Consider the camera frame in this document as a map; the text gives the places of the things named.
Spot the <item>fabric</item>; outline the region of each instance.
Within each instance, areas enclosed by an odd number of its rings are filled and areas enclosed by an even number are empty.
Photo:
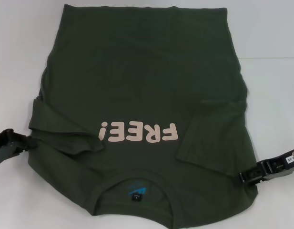
[[[171,229],[247,209],[256,165],[227,10],[65,5],[29,164],[92,215]]]

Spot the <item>white background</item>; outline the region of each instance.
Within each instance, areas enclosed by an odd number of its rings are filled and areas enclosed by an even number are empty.
[[[64,3],[228,9],[249,88],[247,127],[258,160],[294,149],[294,0],[0,0],[0,132],[29,135],[32,101]],[[0,229],[163,229],[153,221],[92,217],[27,164],[27,152],[0,164]],[[294,229],[294,173],[258,185],[245,212],[200,229]]]

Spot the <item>black clamp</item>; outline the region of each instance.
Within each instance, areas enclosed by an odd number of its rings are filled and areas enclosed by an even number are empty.
[[[17,134],[13,129],[4,130],[0,133],[0,163],[36,147],[37,142],[32,137]]]
[[[294,150],[270,159],[257,162],[257,166],[239,174],[244,184],[255,185],[294,171]]]

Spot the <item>white table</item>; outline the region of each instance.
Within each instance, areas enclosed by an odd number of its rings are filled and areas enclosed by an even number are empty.
[[[64,3],[228,9],[234,46],[249,88],[247,127],[258,160],[294,149],[294,0],[0,0],[0,132],[29,135]],[[153,221],[92,217],[40,178],[27,153],[0,165],[0,229],[160,229]],[[294,173],[258,184],[245,212],[201,229],[294,229]]]

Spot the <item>t-shirt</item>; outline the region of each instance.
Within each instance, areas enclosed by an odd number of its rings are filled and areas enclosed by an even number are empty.
[[[33,105],[29,164],[92,215],[171,229],[257,195],[227,10],[65,5]]]

